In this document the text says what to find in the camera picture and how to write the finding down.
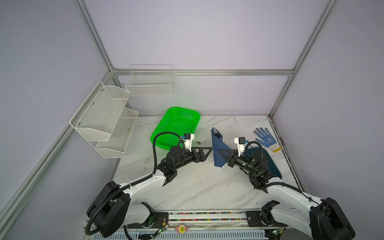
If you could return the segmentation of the dark blue paper napkin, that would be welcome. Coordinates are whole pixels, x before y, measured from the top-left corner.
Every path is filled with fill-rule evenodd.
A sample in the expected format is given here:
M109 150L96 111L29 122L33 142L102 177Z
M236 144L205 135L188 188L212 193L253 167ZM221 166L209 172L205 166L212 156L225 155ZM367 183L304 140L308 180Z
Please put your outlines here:
M223 135L215 127L211 129L211 134L214 165L222 168L227 163L227 157L232 149L223 142Z

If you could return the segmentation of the silver metal spoon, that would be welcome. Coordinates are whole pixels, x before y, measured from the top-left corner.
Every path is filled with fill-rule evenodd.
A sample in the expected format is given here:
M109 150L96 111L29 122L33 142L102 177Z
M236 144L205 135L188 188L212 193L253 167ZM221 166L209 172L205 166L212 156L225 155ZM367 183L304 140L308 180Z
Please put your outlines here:
M214 136L218 139L220 139L222 137L218 131L214 131Z

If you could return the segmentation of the dark teal plastic tray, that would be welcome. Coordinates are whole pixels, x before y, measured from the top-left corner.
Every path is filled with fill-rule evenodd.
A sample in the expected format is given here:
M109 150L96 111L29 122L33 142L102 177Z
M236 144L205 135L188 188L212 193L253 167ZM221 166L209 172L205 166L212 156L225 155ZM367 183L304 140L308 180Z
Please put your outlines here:
M272 157L268 153L268 151L265 148L262 148L263 150L263 159L268 161L268 171L274 175L276 175L278 178L282 179L282 174L280 170L278 169L277 165L273 161ZM250 147L246 151L248 157L252 157L253 159L259 161L261 156L261 149L259 147Z

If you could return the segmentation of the green plastic perforated basket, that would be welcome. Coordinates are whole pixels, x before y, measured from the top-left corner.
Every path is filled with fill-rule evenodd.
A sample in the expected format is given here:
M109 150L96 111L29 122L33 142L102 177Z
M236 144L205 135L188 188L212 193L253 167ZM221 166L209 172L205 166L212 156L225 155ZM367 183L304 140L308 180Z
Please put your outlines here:
M200 122L201 114L197 111L181 107L168 109L151 135L151 143L154 142L156 135L163 132L176 133L183 136L185 133L194 134ZM169 150L178 143L178 138L174 135L165 134L156 139L155 145L159 148Z

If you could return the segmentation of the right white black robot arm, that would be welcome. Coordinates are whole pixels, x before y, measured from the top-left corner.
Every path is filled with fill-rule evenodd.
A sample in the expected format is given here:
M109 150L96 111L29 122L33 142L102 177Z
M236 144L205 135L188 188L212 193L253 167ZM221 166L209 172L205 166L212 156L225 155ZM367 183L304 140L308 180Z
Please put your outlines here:
M312 196L285 183L265 150L257 148L243 154L231 150L218 152L229 167L238 166L248 175L254 189L273 196L261 208L260 222L264 226L284 224L314 240L352 240L356 236L337 201Z

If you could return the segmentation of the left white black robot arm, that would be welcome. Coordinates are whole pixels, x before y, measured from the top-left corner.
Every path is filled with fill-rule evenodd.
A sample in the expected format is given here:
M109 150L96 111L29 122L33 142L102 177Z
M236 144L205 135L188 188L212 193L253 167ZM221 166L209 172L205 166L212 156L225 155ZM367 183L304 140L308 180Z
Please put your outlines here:
M139 202L139 198L170 183L177 176L177 169L204 162L212 151L211 147L183 150L174 146L157 165L155 174L125 184L107 183L87 210L85 234L100 233L107 238L123 225L145 223L154 210L146 202Z

